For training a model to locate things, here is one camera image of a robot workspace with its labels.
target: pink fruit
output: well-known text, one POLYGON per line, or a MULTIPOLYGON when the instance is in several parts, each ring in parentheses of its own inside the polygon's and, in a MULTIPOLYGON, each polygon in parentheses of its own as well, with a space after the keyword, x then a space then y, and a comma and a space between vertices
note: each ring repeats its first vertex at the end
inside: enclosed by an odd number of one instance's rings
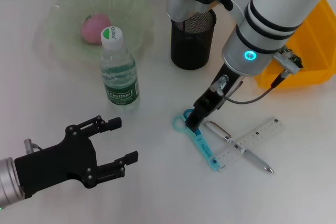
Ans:
POLYGON ((109 18, 104 14, 89 16, 80 28, 80 35, 87 43, 100 45, 100 34, 104 28, 111 26, 109 18))

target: robotic arm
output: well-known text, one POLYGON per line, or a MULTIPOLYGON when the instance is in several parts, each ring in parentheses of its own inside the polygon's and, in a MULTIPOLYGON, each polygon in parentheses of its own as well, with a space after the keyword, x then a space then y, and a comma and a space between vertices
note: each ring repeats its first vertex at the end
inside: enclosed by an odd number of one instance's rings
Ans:
POLYGON ((124 166, 137 162, 138 152, 97 166, 96 152, 89 139, 97 133, 120 127, 120 118, 106 122, 101 116, 96 116, 87 122, 68 126, 63 141, 47 149, 25 140, 26 156, 0 160, 0 210, 69 179, 76 179, 86 188, 92 188, 124 177, 124 166))
POLYGON ((224 64, 212 85, 194 103, 194 111, 186 125, 195 131, 205 117, 219 109, 240 87, 245 76, 260 74, 272 59, 277 60, 285 70, 272 83, 271 89, 280 84, 289 73, 298 72, 301 63, 285 47, 285 43, 318 1, 168 0, 167 14, 174 21, 184 21, 196 12, 207 12, 219 3, 237 21, 237 26, 222 51, 224 64))

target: plastic water bottle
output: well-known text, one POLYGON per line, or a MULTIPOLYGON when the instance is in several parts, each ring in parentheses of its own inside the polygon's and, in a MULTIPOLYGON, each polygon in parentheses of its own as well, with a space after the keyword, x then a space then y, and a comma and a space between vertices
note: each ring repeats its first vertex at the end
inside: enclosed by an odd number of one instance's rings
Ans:
POLYGON ((107 97, 121 111, 132 110, 140 103, 135 59, 125 47, 118 27, 105 28, 101 32, 101 42, 100 67, 107 97))

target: white bottle cap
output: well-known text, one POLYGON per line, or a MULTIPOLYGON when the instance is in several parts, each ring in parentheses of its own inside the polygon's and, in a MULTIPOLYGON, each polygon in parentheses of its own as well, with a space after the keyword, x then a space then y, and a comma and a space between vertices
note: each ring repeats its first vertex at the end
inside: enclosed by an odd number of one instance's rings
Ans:
POLYGON ((124 37, 120 28, 109 26, 105 28, 101 34, 101 43, 103 48, 109 50, 119 50, 124 45, 124 37))

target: black mesh pen holder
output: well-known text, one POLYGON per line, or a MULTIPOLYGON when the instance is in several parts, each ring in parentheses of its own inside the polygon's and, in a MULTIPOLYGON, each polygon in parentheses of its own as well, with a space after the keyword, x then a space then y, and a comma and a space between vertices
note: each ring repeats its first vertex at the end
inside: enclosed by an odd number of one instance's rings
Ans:
POLYGON ((196 13, 183 22, 172 21, 172 61, 186 70, 203 67, 209 60, 215 25, 213 10, 196 13))

